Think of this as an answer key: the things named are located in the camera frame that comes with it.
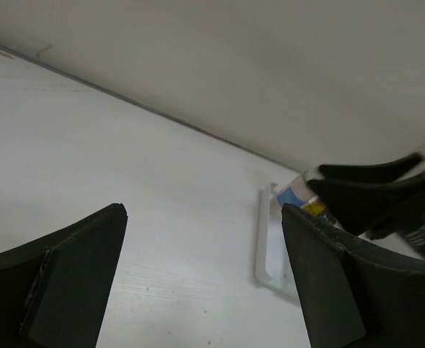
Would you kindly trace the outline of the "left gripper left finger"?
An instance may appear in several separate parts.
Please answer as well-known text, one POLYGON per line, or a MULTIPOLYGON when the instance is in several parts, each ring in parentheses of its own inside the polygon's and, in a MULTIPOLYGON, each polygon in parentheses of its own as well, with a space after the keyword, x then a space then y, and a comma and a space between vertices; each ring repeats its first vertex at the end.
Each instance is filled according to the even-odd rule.
POLYGON ((0 347, 95 347, 127 222, 111 204, 0 253, 0 347))

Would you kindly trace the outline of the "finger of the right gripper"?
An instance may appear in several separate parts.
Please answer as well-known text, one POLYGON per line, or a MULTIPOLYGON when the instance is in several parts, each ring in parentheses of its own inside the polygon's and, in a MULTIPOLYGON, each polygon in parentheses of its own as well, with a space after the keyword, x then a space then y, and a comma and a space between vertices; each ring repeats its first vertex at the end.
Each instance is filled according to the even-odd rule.
POLYGON ((320 165, 318 172, 325 179, 341 181, 396 181, 425 161, 420 152, 413 152, 392 162, 378 165, 320 165))
POLYGON ((425 171, 392 183, 312 179, 308 185, 342 227, 356 236, 425 213, 425 171))

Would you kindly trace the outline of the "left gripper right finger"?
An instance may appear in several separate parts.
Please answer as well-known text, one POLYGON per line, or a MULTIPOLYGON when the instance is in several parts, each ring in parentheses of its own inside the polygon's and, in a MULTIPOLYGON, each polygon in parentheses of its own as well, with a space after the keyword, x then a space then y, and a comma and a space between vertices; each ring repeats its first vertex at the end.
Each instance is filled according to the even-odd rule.
POLYGON ((293 204, 282 228, 312 347, 425 347, 425 261, 293 204))

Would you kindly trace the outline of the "yellow-label brown sauce bottle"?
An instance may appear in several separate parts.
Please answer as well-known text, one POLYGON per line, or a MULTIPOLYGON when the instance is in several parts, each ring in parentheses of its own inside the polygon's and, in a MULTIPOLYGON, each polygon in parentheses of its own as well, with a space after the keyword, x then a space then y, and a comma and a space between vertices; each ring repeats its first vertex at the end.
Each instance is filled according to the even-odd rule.
POLYGON ((328 210, 324 202, 319 198, 315 198, 302 207, 306 212, 314 216, 319 216, 328 210))

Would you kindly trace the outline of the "blue-label white spice bottle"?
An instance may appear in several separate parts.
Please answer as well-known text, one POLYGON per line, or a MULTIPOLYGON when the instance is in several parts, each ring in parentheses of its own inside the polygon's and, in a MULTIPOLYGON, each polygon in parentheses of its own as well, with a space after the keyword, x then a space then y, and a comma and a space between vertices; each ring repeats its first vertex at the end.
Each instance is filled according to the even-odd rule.
POLYGON ((306 170, 277 193, 276 202, 280 207, 284 204, 294 204, 298 207, 303 207, 316 197, 316 193, 309 187, 308 181, 322 179, 324 179, 324 175, 317 167, 306 170))

